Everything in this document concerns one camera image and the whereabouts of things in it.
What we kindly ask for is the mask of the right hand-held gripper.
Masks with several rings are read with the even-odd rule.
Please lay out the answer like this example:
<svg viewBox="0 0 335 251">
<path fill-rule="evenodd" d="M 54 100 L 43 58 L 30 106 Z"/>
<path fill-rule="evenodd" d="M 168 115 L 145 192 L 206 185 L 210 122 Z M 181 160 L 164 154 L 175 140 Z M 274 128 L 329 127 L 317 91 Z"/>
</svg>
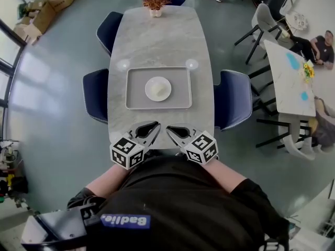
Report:
<svg viewBox="0 0 335 251">
<path fill-rule="evenodd" d="M 188 144 L 187 137 L 197 134 L 197 130 L 190 124 L 171 124 L 166 127 L 166 132 L 175 145 L 184 147 L 188 160 L 192 162 L 207 164 L 218 155 L 217 141 L 207 131 L 203 131 Z"/>
</svg>

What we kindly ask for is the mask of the pale food piece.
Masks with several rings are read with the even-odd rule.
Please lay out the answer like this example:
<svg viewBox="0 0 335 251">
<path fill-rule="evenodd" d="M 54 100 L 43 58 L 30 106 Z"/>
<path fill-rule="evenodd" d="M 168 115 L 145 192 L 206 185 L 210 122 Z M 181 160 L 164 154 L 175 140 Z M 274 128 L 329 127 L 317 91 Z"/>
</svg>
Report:
<svg viewBox="0 0 335 251">
<path fill-rule="evenodd" d="M 163 96 L 166 91 L 166 85 L 163 83 L 155 83 L 151 86 L 151 94 L 153 96 Z"/>
</svg>

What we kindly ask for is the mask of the round white plate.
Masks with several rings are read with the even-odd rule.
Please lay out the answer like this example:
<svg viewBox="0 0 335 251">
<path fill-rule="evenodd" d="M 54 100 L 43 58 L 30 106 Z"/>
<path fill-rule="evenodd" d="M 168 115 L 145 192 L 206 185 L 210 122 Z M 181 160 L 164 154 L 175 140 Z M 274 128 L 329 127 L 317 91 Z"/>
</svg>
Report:
<svg viewBox="0 0 335 251">
<path fill-rule="evenodd" d="M 166 91 L 163 96 L 157 97 L 151 94 L 151 86 L 155 83 L 163 83 L 166 85 Z M 153 77 L 149 79 L 145 85 L 145 94 L 152 101 L 156 101 L 156 102 L 164 101 L 170 96 L 171 92 L 172 92 L 172 86 L 170 82 L 164 77 L 160 77 L 160 76 Z"/>
</svg>

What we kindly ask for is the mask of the person's right forearm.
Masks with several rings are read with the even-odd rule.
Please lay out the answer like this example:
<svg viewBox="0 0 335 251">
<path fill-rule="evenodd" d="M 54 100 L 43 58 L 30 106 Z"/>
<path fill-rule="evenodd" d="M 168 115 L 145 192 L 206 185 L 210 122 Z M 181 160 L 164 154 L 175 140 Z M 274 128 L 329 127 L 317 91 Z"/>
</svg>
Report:
<svg viewBox="0 0 335 251">
<path fill-rule="evenodd" d="M 246 177 L 215 158 L 202 165 L 202 168 L 228 193 L 232 193 L 238 185 L 246 180 Z"/>
</svg>

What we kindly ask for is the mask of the person's left forearm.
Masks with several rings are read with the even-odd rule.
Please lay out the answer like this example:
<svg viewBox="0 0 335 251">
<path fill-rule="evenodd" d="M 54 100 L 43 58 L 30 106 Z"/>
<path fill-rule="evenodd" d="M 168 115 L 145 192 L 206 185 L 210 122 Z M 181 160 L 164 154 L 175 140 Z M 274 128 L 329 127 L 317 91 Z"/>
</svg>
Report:
<svg viewBox="0 0 335 251">
<path fill-rule="evenodd" d="M 107 199 L 119 189 L 129 174 L 130 171 L 115 164 L 101 176 L 86 185 L 86 188 L 94 195 Z"/>
</svg>

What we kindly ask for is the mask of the grey marble dining table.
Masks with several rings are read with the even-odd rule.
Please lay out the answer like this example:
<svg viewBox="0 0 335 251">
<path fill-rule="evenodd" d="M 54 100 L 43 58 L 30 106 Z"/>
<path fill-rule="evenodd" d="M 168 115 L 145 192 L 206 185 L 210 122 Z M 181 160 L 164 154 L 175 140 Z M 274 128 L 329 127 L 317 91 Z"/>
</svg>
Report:
<svg viewBox="0 0 335 251">
<path fill-rule="evenodd" d="M 131 68 L 183 66 L 189 69 L 192 105 L 188 109 L 129 110 L 126 78 Z M 126 132 L 133 124 L 157 121 L 162 128 L 188 123 L 214 132 L 214 92 L 205 35 L 195 9 L 165 6 L 161 17 L 138 7 L 125 11 L 110 59 L 108 132 Z"/>
</svg>

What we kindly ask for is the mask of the grey rectangular tray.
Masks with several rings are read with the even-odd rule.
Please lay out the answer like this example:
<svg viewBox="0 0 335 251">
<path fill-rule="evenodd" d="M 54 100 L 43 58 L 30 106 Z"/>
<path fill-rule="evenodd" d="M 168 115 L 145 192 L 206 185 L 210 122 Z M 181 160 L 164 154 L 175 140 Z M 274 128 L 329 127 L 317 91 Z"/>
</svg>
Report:
<svg viewBox="0 0 335 251">
<path fill-rule="evenodd" d="M 166 78 L 171 86 L 170 96 L 161 102 L 150 100 L 145 85 L 153 77 Z M 192 105 L 191 77 L 183 66 L 131 68 L 126 78 L 125 106 L 129 110 L 188 109 Z"/>
</svg>

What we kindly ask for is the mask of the person's black shirt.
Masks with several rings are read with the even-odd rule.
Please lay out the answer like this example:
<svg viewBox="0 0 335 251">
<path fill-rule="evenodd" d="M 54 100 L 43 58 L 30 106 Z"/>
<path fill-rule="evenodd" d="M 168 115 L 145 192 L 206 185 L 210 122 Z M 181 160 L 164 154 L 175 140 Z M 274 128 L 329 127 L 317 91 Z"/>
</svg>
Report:
<svg viewBox="0 0 335 251">
<path fill-rule="evenodd" d="M 258 184 L 228 193 L 184 156 L 146 160 L 107 199 L 85 187 L 68 208 L 91 202 L 109 221 L 87 251 L 259 251 L 265 234 L 289 250 L 289 223 Z"/>
</svg>

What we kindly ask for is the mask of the white marble side table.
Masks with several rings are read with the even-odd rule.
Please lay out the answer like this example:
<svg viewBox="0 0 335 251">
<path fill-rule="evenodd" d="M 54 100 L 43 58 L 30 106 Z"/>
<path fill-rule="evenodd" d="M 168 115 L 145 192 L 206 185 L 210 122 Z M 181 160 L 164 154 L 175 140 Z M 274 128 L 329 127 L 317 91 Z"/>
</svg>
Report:
<svg viewBox="0 0 335 251">
<path fill-rule="evenodd" d="M 286 57 L 286 53 L 289 52 L 293 54 L 296 59 L 299 60 L 300 67 L 305 62 L 304 58 L 270 41 L 265 40 L 264 44 L 267 57 L 269 58 L 275 90 L 275 98 L 267 102 L 259 100 L 258 108 L 263 109 L 265 113 L 273 116 L 275 115 L 275 112 L 269 111 L 266 106 L 272 103 L 276 103 L 276 110 L 278 115 L 280 113 L 296 115 L 300 116 L 304 120 L 309 120 L 309 118 L 315 117 L 315 97 L 312 91 L 311 83 L 305 83 L 299 74 L 299 70 L 293 70 L 291 68 L 290 63 Z M 303 101 L 301 99 L 301 93 L 303 92 L 308 94 L 307 101 Z M 278 136 L 258 143 L 256 145 L 257 148 L 280 141 L 283 137 L 289 135 L 290 133 L 288 123 L 279 122 L 278 120 L 274 121 L 266 119 L 257 119 L 256 121 L 259 123 L 277 126 L 278 130 Z"/>
</svg>

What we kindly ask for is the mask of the black chest-mounted pack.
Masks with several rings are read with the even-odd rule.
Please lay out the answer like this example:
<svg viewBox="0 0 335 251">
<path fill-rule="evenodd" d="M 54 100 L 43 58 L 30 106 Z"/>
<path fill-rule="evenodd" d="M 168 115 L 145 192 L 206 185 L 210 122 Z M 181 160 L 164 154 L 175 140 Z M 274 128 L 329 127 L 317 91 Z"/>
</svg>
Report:
<svg viewBox="0 0 335 251">
<path fill-rule="evenodd" d="M 26 251 L 67 251 L 88 247 L 101 227 L 98 206 L 79 207 L 30 216 L 21 236 Z"/>
</svg>

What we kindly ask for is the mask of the sunflower bouquet vase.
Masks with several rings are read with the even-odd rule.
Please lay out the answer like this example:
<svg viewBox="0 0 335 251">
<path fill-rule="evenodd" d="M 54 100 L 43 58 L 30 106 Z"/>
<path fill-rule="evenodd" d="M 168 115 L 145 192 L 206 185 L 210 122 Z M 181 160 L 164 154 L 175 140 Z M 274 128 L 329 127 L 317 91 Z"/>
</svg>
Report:
<svg viewBox="0 0 335 251">
<path fill-rule="evenodd" d="M 305 83 L 309 83 L 315 76 L 313 62 L 311 60 L 304 62 L 299 69 L 299 74 Z"/>
</svg>

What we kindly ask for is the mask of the cluttered equipment rack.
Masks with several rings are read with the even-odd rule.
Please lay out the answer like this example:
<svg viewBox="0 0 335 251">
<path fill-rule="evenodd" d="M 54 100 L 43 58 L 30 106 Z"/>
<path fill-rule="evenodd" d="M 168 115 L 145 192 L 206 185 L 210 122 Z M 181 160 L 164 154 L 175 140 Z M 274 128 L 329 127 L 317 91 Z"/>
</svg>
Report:
<svg viewBox="0 0 335 251">
<path fill-rule="evenodd" d="M 19 141 L 0 139 L 0 203 L 11 200 L 15 207 L 22 208 L 27 193 L 28 180 Z"/>
</svg>

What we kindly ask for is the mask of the pile of cardboard boxes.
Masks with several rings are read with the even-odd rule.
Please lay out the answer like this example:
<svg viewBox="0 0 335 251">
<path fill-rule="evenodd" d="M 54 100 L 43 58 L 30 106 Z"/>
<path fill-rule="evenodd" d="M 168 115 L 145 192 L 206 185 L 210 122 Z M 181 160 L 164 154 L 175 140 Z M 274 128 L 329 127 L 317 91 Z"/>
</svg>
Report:
<svg viewBox="0 0 335 251">
<path fill-rule="evenodd" d="M 74 0 L 34 0 L 18 5 L 18 23 L 14 32 L 24 41 L 38 40 L 48 30 L 57 13 Z"/>
</svg>

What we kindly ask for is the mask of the white marble counter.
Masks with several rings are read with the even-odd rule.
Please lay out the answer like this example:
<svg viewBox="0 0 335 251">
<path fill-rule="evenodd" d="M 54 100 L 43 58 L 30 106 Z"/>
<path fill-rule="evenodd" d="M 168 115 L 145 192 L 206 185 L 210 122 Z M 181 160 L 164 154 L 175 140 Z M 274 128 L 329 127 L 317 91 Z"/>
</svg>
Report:
<svg viewBox="0 0 335 251">
<path fill-rule="evenodd" d="M 335 251 L 335 179 L 314 198 L 295 200 L 287 219 L 289 251 Z"/>
</svg>

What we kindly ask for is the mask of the black window frame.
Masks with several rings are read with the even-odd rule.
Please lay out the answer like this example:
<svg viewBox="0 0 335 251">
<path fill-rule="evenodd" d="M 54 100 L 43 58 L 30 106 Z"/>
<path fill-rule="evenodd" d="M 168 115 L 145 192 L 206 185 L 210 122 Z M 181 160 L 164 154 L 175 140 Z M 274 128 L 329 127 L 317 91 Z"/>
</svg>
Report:
<svg viewBox="0 0 335 251">
<path fill-rule="evenodd" d="M 0 114 L 2 114 L 2 120 L 8 108 L 10 89 L 25 46 L 26 42 L 0 19 Z"/>
</svg>

